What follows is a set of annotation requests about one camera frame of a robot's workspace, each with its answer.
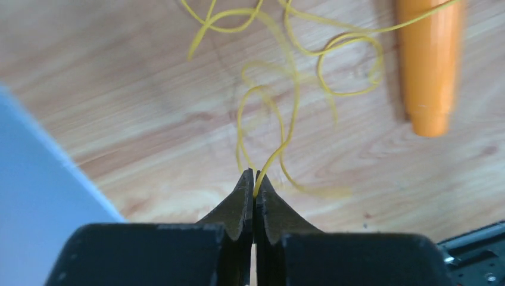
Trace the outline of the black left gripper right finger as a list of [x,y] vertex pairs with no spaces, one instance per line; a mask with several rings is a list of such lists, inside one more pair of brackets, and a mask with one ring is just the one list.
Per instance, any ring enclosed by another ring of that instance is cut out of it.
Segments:
[[324,232],[298,214],[268,178],[255,182],[258,285],[453,285],[426,236]]

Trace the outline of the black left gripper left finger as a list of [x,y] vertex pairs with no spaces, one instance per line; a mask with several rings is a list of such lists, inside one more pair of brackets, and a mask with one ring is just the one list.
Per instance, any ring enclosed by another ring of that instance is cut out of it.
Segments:
[[254,172],[195,223],[90,223],[66,241],[46,285],[248,285]]

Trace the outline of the orange plastic carrot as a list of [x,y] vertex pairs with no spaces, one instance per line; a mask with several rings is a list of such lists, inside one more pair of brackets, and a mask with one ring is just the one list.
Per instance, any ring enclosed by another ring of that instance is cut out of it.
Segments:
[[465,3],[397,1],[397,19],[412,20],[438,11],[398,31],[403,101],[413,132],[438,137],[448,131],[457,95]]

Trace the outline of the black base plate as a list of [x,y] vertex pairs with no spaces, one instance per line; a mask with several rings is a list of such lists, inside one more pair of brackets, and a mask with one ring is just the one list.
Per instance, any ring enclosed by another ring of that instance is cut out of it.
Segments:
[[504,221],[440,241],[455,285],[504,285]]

